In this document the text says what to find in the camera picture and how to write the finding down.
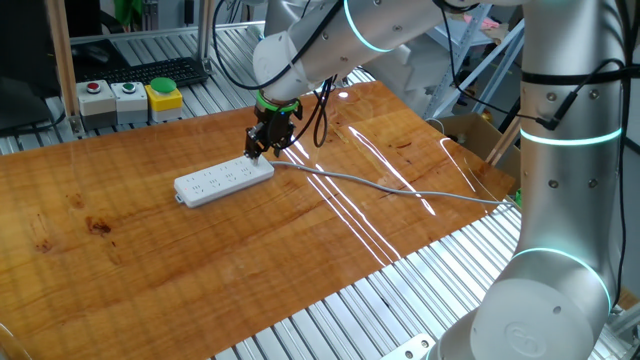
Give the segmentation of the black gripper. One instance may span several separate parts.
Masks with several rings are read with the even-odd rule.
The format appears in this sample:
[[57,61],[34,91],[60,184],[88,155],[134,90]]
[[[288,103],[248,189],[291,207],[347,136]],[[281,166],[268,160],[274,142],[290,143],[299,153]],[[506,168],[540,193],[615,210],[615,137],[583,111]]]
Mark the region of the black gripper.
[[302,119],[301,103],[295,101],[287,106],[257,103],[254,113],[257,124],[246,129],[244,155],[256,161],[263,152],[271,152],[278,160],[284,150],[295,142],[293,135],[295,125],[291,117]]

